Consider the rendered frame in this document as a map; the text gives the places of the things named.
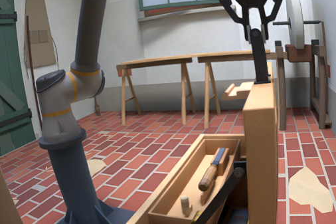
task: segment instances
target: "grinding wheel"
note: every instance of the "grinding wheel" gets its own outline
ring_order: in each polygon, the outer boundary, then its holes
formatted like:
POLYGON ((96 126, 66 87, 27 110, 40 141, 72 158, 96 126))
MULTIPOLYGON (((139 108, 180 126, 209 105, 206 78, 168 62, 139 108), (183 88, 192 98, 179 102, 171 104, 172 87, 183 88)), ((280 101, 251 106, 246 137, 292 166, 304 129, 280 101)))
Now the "grinding wheel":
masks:
POLYGON ((300 0, 286 0, 287 17, 290 21, 288 26, 290 31, 290 43, 296 49, 304 49, 305 31, 303 27, 303 15, 300 0))

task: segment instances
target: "window sill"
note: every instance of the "window sill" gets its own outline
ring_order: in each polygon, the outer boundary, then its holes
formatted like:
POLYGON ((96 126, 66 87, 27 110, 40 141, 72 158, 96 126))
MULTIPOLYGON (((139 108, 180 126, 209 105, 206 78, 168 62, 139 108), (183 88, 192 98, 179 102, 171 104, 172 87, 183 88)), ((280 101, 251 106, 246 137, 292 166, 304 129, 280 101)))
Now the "window sill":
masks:
POLYGON ((146 21, 166 19, 166 18, 182 16, 182 15, 192 15, 194 13, 206 13, 206 12, 215 12, 215 11, 225 11, 225 9, 224 7, 208 7, 208 8, 202 8, 202 9, 193 9, 193 10, 186 10, 186 11, 175 12, 175 13, 165 13, 163 15, 156 15, 156 16, 140 18, 137 21, 139 23, 143 23, 146 21))

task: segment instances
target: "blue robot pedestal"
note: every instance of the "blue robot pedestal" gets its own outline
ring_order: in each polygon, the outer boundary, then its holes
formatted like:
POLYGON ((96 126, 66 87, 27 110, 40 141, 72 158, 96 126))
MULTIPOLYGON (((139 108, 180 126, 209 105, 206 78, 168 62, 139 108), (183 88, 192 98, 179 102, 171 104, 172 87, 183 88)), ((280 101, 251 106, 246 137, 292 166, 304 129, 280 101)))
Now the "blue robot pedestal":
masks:
POLYGON ((110 207, 97 198, 82 145, 86 131, 80 130, 77 137, 63 142, 48 143, 39 139, 40 147, 48 150, 68 209, 58 224, 125 224, 135 212, 110 207))

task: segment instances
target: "chisel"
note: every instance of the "chisel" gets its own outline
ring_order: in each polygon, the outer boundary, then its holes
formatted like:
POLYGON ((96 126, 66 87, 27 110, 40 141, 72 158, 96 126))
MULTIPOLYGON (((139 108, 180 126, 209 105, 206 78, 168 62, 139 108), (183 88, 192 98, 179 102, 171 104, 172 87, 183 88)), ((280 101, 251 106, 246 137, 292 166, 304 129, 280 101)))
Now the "chisel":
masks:
POLYGON ((201 191, 206 191, 211 182, 213 181, 214 177, 217 173, 217 167, 219 165, 219 161, 222 158, 223 154, 225 152, 225 148, 220 148, 217 152, 216 157, 214 158, 213 162, 211 163, 210 167, 205 172, 204 176, 202 177, 201 182, 199 182, 199 189, 201 191))

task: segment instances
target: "green door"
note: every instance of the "green door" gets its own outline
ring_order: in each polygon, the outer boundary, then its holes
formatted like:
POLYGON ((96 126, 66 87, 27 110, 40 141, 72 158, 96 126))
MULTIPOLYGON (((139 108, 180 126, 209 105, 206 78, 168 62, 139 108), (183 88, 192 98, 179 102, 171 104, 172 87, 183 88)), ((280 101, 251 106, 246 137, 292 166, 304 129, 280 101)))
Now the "green door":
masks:
POLYGON ((0 156, 35 140, 15 20, 2 19, 13 14, 14 0, 0 0, 0 156))

